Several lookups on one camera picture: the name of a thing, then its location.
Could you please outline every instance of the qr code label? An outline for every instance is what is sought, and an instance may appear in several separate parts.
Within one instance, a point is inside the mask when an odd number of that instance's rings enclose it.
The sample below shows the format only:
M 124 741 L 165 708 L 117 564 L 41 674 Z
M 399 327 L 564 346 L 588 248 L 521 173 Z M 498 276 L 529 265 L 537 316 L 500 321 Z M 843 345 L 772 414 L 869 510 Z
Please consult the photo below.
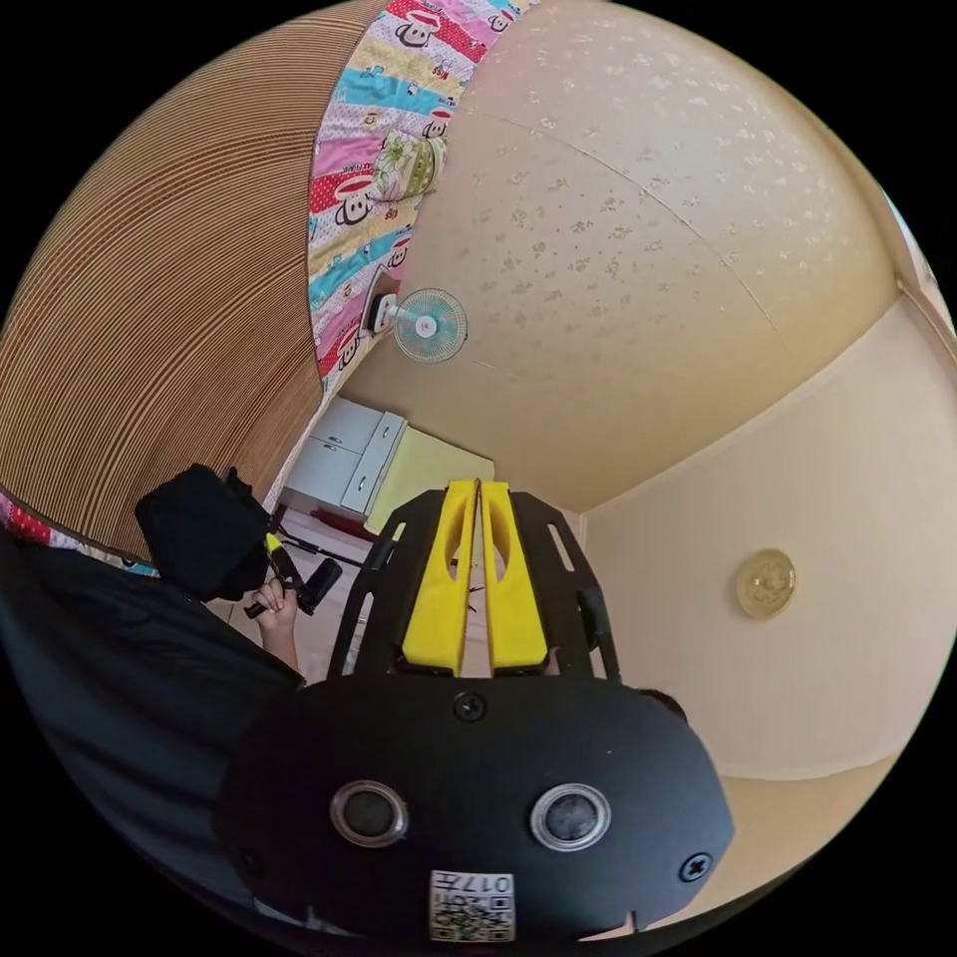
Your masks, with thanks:
M 434 870 L 429 902 L 433 940 L 499 943 L 515 939 L 511 874 Z

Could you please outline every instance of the black bag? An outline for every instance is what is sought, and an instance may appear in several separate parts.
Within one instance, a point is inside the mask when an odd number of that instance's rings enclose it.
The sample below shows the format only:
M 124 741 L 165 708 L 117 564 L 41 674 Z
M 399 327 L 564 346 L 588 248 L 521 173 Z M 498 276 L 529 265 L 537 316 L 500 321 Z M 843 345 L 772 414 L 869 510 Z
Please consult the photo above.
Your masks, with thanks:
M 238 601 L 266 577 L 269 513 L 230 469 L 193 465 L 144 495 L 137 521 L 159 574 L 199 601 Z

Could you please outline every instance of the floor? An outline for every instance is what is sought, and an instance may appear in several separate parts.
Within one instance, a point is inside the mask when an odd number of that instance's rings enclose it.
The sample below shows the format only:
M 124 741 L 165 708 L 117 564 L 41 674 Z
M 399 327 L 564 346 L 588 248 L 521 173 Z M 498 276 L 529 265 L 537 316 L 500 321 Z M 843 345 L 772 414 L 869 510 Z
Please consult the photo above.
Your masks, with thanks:
M 369 551 L 370 543 L 354 538 L 344 532 L 337 531 L 310 515 L 287 510 L 283 517 L 283 527 L 291 535 L 302 538 L 312 544 L 325 548 L 327 551 L 344 558 L 362 561 Z M 289 546 L 289 553 L 303 578 L 308 578 L 323 560 L 322 555 L 312 555 L 295 546 Z M 467 678 L 488 677 L 488 652 L 485 640 L 485 605 L 483 595 L 483 574 L 481 571 L 481 541 L 477 538 L 472 560 L 469 620 L 466 626 L 466 650 L 463 658 L 463 676 Z M 329 594 L 316 608 L 312 616 L 300 613 L 296 617 L 295 639 L 299 667 L 307 683 L 313 684 L 323 681 L 329 667 L 329 658 L 339 631 L 339 623 L 345 610 L 346 600 L 352 588 L 358 569 L 353 565 L 342 563 L 342 576 L 333 586 Z M 244 634 L 251 641 L 260 644 L 259 629 L 254 621 L 250 621 L 243 614 L 243 606 L 249 604 L 249 597 L 235 604 L 226 601 L 210 602 L 209 608 L 224 621 L 228 621 L 237 631 Z M 356 637 L 361 641 L 363 621 L 356 631 Z M 353 646 L 354 657 L 356 644 Z

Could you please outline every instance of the hand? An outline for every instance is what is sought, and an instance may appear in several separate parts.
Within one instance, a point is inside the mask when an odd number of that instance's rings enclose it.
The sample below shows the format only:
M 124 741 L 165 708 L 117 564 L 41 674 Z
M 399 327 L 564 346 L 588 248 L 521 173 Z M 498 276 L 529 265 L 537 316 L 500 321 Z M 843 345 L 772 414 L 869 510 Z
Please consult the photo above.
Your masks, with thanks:
M 253 594 L 252 600 L 266 609 L 256 618 L 262 631 L 292 631 L 299 610 L 295 588 L 283 588 L 282 582 L 273 578 Z

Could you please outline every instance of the colorful quilt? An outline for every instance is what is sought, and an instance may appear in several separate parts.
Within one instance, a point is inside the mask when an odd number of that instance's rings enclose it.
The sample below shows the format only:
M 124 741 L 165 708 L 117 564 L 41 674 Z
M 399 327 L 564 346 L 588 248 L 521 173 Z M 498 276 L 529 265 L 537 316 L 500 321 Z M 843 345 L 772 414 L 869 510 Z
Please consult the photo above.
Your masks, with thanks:
M 379 198 L 383 149 L 396 133 L 444 138 L 482 58 L 537 2 L 393 0 L 346 65 L 316 136 L 309 190 L 309 312 L 323 406 L 373 345 L 363 316 L 384 273 L 401 281 L 423 199 Z

